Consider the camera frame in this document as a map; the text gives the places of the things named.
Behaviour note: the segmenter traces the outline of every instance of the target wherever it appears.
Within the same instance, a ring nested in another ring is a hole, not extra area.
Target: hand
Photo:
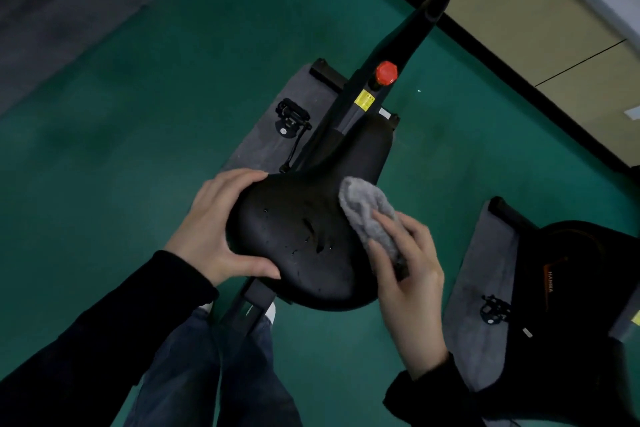
[[[267,176],[262,171],[235,169],[206,181],[164,249],[197,269],[214,286],[237,276],[280,278],[280,271],[269,259],[231,252],[225,236],[229,213],[240,193]]]
[[[372,211],[371,215],[394,239],[409,269],[409,277],[398,282],[385,249],[369,240],[369,259],[378,278],[382,318],[409,375],[417,380],[449,356],[441,317],[444,271],[425,225],[397,213],[403,229],[382,213]]]

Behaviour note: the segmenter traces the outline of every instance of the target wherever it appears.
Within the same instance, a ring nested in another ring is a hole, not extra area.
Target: blue jeans
[[[302,425],[273,371],[269,319],[245,338],[197,308],[156,352],[125,427],[211,427],[220,370],[218,427]]]

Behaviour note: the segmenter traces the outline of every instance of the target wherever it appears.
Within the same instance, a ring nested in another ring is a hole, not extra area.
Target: left hand
[[[276,265],[264,257],[236,255],[229,249],[225,228],[240,193],[262,181],[267,172],[235,169],[221,172],[198,191],[191,211],[164,246],[204,275],[214,286],[229,277],[280,278]]]

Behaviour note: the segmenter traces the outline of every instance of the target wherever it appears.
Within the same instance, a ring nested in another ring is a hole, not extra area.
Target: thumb
[[[276,265],[264,257],[251,257],[249,255],[233,256],[232,272],[235,277],[270,277],[280,279],[280,270]]]
[[[378,279],[378,295],[399,290],[394,266],[385,249],[374,239],[369,239],[367,244],[369,260]]]

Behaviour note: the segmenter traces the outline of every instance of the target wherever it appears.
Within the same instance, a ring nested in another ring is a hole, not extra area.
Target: black baseboard
[[[412,7],[417,7],[423,0],[405,1],[411,4]],[[572,139],[601,160],[607,167],[615,172],[626,174],[634,180],[636,184],[640,184],[640,166],[629,167],[622,162],[618,156],[604,147],[603,144],[598,142],[569,115],[564,113],[522,76],[518,75],[508,64],[482,45],[482,43],[457,24],[452,18],[444,14],[438,22],[438,27],[467,52],[475,56],[476,59],[498,76],[500,80],[505,82],[542,114],[547,116],[549,120],[566,132]]]

